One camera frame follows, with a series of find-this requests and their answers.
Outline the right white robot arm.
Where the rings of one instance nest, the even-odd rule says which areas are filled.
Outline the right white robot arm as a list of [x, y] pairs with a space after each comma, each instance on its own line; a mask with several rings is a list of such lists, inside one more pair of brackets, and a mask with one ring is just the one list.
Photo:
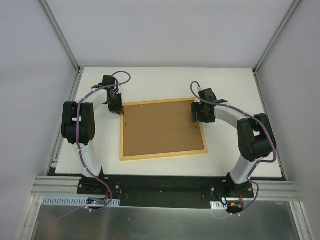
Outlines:
[[240, 156], [234, 168], [226, 175], [224, 192], [237, 197], [249, 183], [252, 173], [260, 163], [273, 163], [277, 159], [277, 143], [269, 117], [251, 115], [217, 99], [211, 88], [198, 87], [199, 102], [191, 104], [191, 119], [195, 122], [214, 123], [223, 121], [237, 130]]

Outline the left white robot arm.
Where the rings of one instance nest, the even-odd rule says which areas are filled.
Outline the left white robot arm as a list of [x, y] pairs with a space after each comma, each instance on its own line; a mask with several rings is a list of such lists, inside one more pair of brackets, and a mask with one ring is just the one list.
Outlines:
[[82, 175], [92, 178], [88, 188], [99, 195], [106, 183], [99, 176], [103, 167], [96, 157], [93, 139], [96, 135], [95, 110], [106, 105], [109, 112], [124, 114], [121, 84], [115, 75], [104, 75], [102, 82], [93, 86], [88, 94], [78, 101], [66, 101], [62, 109], [61, 135], [73, 146], [83, 167]]

